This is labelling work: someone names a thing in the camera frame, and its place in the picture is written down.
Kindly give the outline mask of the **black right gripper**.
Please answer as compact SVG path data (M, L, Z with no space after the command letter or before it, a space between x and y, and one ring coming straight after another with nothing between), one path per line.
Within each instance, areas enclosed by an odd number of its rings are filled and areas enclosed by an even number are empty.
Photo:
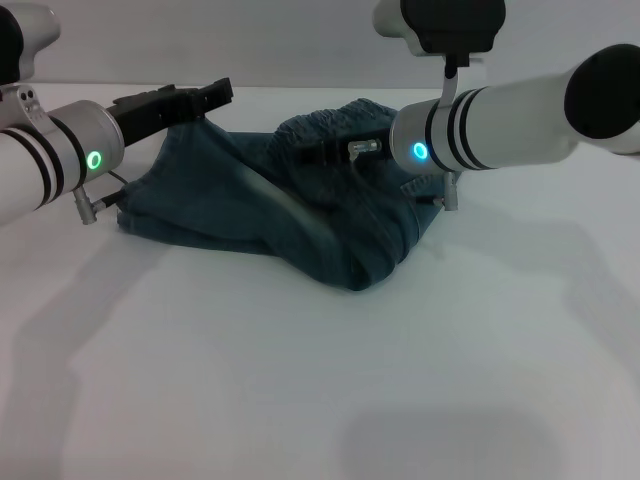
M301 145L297 158L302 164L348 164L360 160L386 160L390 150L390 128L343 135L327 141Z

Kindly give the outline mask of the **blue denim shorts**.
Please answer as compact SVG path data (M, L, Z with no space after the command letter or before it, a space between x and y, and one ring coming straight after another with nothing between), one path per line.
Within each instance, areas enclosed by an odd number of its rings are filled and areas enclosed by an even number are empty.
M438 214L438 177L391 159L302 164L301 145L389 128L368 99L317 110L271 133L198 120L169 129L151 169L129 183L117 221L128 234L199 249L271 255L332 287L385 280Z

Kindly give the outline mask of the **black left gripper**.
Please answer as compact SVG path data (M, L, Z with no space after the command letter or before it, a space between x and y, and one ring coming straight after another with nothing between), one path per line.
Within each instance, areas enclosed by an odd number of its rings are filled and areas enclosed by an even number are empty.
M167 85L121 97L107 111L129 147L174 125L203 118L205 113L230 104L233 97L230 79L222 78L199 90Z

